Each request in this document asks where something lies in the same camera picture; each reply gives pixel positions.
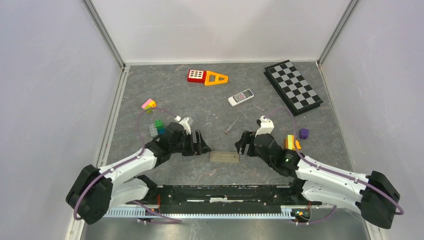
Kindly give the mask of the clear handle screwdriver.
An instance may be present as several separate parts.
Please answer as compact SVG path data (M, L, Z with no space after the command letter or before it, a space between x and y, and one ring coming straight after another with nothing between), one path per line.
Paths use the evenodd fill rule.
M239 117L237 117L233 122L232 122L232 124L224 131L224 133L227 135L231 130L232 130L232 128L235 126L235 124L237 123L237 121L240 119L240 117L241 116L239 116Z

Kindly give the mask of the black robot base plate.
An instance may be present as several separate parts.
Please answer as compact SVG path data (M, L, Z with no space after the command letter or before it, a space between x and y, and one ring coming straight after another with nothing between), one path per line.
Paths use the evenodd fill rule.
M277 213L282 206L308 206L288 185L162 185L140 200L165 214Z

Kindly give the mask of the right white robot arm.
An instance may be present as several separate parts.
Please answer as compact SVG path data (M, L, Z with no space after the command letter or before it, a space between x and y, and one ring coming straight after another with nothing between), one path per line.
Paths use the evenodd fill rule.
M292 177L288 196L295 204L309 201L346 208L382 229L390 229L401 213L400 194L381 172L363 174L323 164L278 145L269 133L244 131L234 146L240 155L259 157L278 174Z

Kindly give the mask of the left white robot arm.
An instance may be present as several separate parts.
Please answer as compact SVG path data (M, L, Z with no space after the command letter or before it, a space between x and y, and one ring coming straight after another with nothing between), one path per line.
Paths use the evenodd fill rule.
M166 130L122 160L101 168L92 164L85 166L65 201L73 209L75 220L94 224L115 206L138 200L151 204L156 200L157 190L139 174L165 163L172 154L198 156L209 152L211 148L199 130L192 134L185 130Z

